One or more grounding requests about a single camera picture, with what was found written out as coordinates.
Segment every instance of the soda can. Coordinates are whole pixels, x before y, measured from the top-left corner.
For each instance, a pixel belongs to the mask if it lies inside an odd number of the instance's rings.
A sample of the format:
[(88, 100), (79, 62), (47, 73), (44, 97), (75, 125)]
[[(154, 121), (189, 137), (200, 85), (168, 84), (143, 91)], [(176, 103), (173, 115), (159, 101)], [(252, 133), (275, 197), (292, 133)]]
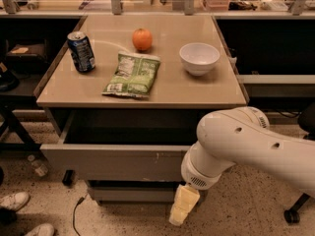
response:
[(95, 67), (95, 56), (89, 38), (81, 31), (68, 34), (68, 46), (78, 72), (86, 73)]

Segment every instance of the white robotic arm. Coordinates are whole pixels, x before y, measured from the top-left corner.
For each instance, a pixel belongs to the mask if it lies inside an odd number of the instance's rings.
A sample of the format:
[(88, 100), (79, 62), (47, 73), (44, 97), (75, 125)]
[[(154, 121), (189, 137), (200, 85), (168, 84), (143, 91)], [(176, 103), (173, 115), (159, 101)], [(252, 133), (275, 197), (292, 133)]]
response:
[(261, 169), (315, 197), (315, 142), (270, 131), (257, 108), (212, 112), (199, 122), (198, 142), (181, 166), (186, 186), (179, 186), (170, 222), (180, 225), (198, 202), (198, 190), (218, 182), (225, 169), (246, 164)]

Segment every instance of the person's foot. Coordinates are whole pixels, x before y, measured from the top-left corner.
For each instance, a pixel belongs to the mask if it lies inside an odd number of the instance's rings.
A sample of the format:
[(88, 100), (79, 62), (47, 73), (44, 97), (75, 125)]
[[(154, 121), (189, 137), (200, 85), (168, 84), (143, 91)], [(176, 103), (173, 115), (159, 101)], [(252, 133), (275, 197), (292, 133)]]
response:
[(7, 195), (0, 199), (0, 207), (12, 211), (18, 211), (24, 207), (30, 200), (30, 195), (27, 192), (20, 192)]
[(31, 232), (27, 233), (25, 236), (52, 236), (55, 233), (55, 229), (52, 224), (43, 223), (39, 224)]

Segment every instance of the bowl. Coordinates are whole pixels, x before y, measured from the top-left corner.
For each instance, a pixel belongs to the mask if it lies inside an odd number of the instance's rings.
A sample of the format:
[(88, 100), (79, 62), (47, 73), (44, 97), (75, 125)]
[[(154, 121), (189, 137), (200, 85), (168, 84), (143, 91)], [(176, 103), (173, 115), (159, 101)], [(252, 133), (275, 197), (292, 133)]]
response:
[(179, 50), (185, 70), (194, 76), (202, 76), (215, 68), (220, 58), (218, 50), (207, 43), (188, 43)]

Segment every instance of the floor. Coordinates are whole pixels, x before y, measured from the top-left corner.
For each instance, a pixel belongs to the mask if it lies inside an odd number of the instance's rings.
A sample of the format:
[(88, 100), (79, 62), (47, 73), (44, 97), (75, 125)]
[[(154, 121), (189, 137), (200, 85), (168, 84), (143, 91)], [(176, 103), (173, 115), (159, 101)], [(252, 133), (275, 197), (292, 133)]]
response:
[[(56, 143), (57, 136), (48, 122), (23, 122), (38, 143)], [(295, 124), (272, 125), (284, 135), (302, 138), (304, 132)], [(6, 133), (0, 142), (16, 141)], [(206, 200), (193, 210), (180, 227), (171, 225), (168, 216), (171, 205), (102, 205), (87, 195), (85, 182), (76, 179), (73, 187), (61, 183), (64, 172), (49, 167), (49, 174), (37, 177), (25, 158), (0, 155), (5, 179), (1, 196), (27, 191), (31, 200), (18, 212), (18, 220), (0, 224), (1, 236), (23, 235), (43, 222), (54, 225), (55, 236), (120, 236), (120, 235), (212, 235), (212, 236), (314, 236), (315, 202), (310, 199), (299, 211), (301, 221), (288, 225), (284, 210), (290, 208), (301, 193), (272, 176), (244, 165), (224, 172), (209, 191)], [(75, 211), (80, 197), (84, 201)]]

